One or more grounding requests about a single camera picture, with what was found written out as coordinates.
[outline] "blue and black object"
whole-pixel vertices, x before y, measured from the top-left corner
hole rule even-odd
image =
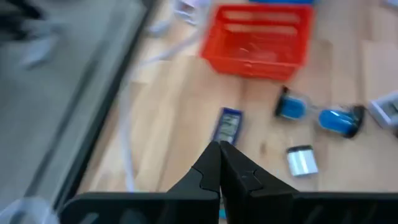
[[[363,105],[354,105],[343,110],[321,110],[318,117],[319,125],[345,138],[353,138],[361,129],[365,116]]]
[[[290,95],[290,90],[283,86],[280,90],[279,98],[275,106],[274,115],[287,119],[302,119],[307,111],[307,106],[303,100]]]
[[[398,223],[397,193],[299,192],[228,142],[211,142],[165,193],[87,193],[61,224],[217,224],[220,189],[227,223]]]
[[[213,133],[213,141],[228,141],[235,145],[242,127],[243,112],[231,108],[222,108]]]

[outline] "white object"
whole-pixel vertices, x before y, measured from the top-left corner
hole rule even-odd
[[[0,212],[0,223],[10,223],[14,215],[21,213],[30,216],[36,224],[59,224],[51,206],[39,197],[27,197],[12,202]]]
[[[25,68],[32,68],[53,57],[61,38],[63,25],[56,21],[26,20],[23,24],[30,30],[31,40],[21,61]]]
[[[208,10],[210,3],[210,0],[172,0],[170,3],[172,15],[168,19],[147,28],[147,31],[154,37],[162,37],[169,31],[174,15],[182,18],[188,24],[199,25],[203,16],[206,16],[202,12]]]
[[[382,128],[398,127],[398,91],[371,101],[369,112]]]
[[[287,161],[293,176],[316,174],[317,163],[311,146],[297,146],[288,150]]]

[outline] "black cap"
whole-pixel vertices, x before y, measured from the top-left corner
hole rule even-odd
[[[363,105],[353,106],[351,112],[353,113],[354,123],[348,133],[344,135],[345,138],[353,138],[361,129],[365,117],[365,107]]]
[[[311,145],[303,145],[303,146],[294,146],[287,149],[287,153],[291,152],[299,152],[299,151],[306,151],[306,150],[313,150]]]
[[[284,106],[284,98],[287,94],[289,94],[289,88],[287,88],[286,86],[282,86],[282,89],[280,90],[279,94],[279,99],[275,106],[274,116],[276,117],[280,116],[280,113],[282,112],[282,108]]]

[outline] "small box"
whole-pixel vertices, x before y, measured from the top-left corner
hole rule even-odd
[[[371,101],[369,112],[382,128],[398,128],[398,91]]]
[[[222,108],[216,129],[213,133],[213,141],[228,141],[230,144],[235,145],[238,140],[242,121],[242,111]]]

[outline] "small metal can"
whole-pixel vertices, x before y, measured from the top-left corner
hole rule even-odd
[[[287,161],[293,176],[318,173],[313,147],[311,145],[295,146],[287,149]]]

